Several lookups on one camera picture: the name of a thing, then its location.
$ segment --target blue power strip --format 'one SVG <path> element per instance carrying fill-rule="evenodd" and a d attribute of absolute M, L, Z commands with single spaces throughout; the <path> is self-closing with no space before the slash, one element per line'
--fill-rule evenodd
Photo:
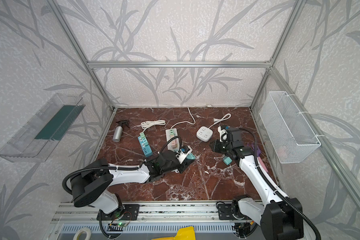
<path fill-rule="evenodd" d="M 153 152 L 152 152 L 151 147 L 149 146 L 148 140 L 145 137 L 144 132 L 141 132 L 140 136 L 137 138 L 139 139 L 139 143 L 140 143 L 141 148 L 143 149 L 144 155 L 146 157 L 151 156 L 153 154 Z"/>

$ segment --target red marble tabletop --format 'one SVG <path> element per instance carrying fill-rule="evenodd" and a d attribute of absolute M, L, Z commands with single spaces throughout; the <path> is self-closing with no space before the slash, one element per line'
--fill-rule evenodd
<path fill-rule="evenodd" d="M 247 127 L 252 129 L 259 141 L 260 157 L 274 179 L 272 170 L 265 155 L 263 145 L 254 125 L 249 108 L 190 108 L 196 124 L 182 123 L 175 126 L 183 145 L 193 149 L 196 160 L 182 173 L 167 173 L 161 180 L 148 184 L 128 183 L 109 187 L 109 191 L 120 195 L 122 201 L 153 201 L 153 200 L 231 200 L 235 196 L 247 194 L 253 199 L 260 199 L 248 177 L 232 162 L 229 166 L 222 161 L 223 155 L 212 152 L 208 142 L 196 137 L 201 126 L 209 127 L 213 118 L 222 118 L 231 113 L 230 119 L 222 124 L 231 127 Z M 117 121 L 128 119 L 130 129 L 124 131 L 120 142 L 113 142 L 112 136 Z M 165 129 L 176 122 L 193 122 L 187 108 L 119 108 L 107 133 L 99 158 L 106 158 L 109 163 L 119 165 L 136 165 L 145 159 L 137 136 L 142 132 L 139 126 L 143 121 L 163 119 L 165 126 L 153 126 L 145 130 L 145 136 L 154 152 L 153 156 L 166 143 Z M 211 127 L 213 136 L 219 137 L 217 127 Z M 249 133 L 242 134 L 245 145 L 253 147 L 253 139 Z"/>

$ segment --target yellow scoop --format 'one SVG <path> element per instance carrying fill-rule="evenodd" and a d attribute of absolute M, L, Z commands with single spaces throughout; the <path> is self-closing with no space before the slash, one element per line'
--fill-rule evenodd
<path fill-rule="evenodd" d="M 196 240 L 194 236 L 194 228 L 192 226 L 180 228 L 174 237 L 161 237 L 152 240 Z"/>

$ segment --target pink object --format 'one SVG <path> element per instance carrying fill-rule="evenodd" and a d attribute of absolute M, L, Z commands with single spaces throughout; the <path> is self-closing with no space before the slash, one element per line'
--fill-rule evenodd
<path fill-rule="evenodd" d="M 261 157 L 257 157 L 257 159 L 259 160 L 262 168 L 268 173 L 268 169 L 267 169 L 267 167 L 265 166 L 265 164 L 262 162 Z"/>

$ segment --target leaf pattern wallpaper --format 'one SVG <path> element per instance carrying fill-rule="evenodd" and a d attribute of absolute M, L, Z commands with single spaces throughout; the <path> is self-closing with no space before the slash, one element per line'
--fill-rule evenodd
<path fill-rule="evenodd" d="M 266 61 L 295 1 L 58 3 L 91 61 Z M 249 106 L 265 69 L 95 71 L 115 106 Z"/>
<path fill-rule="evenodd" d="M 56 93 L 86 106 L 46 162 L 0 157 L 0 240 L 43 237 L 59 203 L 71 200 L 62 178 L 89 163 L 111 113 L 44 6 L 0 0 L 0 148 Z"/>
<path fill-rule="evenodd" d="M 276 68 L 360 183 L 360 1 L 306 4 Z M 266 93 L 279 90 L 270 78 L 254 112 L 281 184 L 323 239 L 360 239 L 360 211 L 321 151 L 279 163 L 258 115 Z"/>

